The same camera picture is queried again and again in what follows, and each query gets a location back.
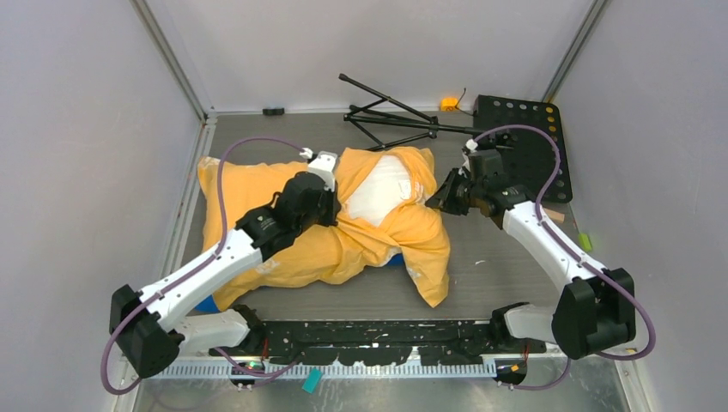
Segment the white pillow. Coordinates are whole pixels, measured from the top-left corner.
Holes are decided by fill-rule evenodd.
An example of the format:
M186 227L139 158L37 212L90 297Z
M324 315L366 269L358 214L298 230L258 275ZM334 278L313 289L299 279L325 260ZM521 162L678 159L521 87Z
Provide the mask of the white pillow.
M347 214L379 227L412 194L413 186L404 164L396 156L384 155L347 200Z

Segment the yellow printed pillowcase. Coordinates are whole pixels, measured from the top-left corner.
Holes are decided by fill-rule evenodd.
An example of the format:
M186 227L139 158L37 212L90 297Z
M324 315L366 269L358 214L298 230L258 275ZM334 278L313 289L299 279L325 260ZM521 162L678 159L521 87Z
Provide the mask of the yellow printed pillowcase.
M349 217L346 202L384 155L396 156L404 164L413 194L374 227ZM289 179L305 169L301 161L234 165L203 157L197 163L198 183L206 200L202 248L214 246L236 219L269 202ZM381 152L345 149L335 171L342 206L338 224L309 228L289 248L218 288L212 293L214 302L225 311L239 297L260 287L302 288L316 281L342 284L366 267L382 267L393 255L402 253L417 292L429 306L436 307L449 292L451 244L440 212L425 206L438 188L434 171L434 154L428 148L395 147Z

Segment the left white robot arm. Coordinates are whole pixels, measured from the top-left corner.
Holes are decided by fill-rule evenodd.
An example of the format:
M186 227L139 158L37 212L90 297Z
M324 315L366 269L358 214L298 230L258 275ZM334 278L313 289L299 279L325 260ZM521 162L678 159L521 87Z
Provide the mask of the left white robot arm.
M270 202L248 210L220 242L180 270L139 291L124 285L111 298L112 342L141 379L169 367L186 349L234 347L256 354L263 332L236 310L192 321L188 313L237 275L289 248L314 225L336 225L341 208L333 172L296 173Z

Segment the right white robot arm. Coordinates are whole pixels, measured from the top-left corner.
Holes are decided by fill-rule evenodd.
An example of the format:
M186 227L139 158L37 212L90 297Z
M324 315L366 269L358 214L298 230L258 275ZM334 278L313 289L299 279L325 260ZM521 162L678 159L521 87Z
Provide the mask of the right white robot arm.
M492 313L490 341L512 352L524 339L556 344L570 359L604 352L634 340L636 317L630 298L634 280L624 269L608 270L588 256L515 183L494 149L478 150L453 168L427 207L449 215L477 209L517 240L536 260L560 296L553 307L518 302Z

